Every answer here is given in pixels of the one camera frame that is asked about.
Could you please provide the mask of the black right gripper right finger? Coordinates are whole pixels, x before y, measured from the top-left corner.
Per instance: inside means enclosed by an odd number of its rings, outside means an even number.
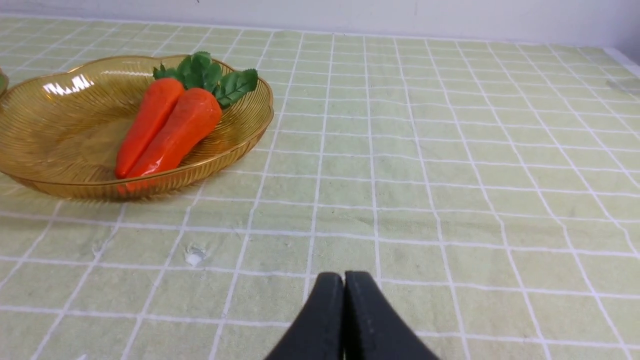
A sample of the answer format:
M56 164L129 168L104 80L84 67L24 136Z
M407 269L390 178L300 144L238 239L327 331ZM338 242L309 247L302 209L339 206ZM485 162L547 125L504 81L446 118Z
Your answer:
M365 271L345 272L343 352L346 360L438 360L407 326Z

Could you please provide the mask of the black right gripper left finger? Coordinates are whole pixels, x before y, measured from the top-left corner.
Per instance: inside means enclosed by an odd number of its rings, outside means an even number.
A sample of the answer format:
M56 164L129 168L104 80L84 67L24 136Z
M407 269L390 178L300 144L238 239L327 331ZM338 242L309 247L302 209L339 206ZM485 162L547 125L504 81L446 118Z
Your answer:
M335 272L318 274L304 306L267 360L341 360L345 285Z

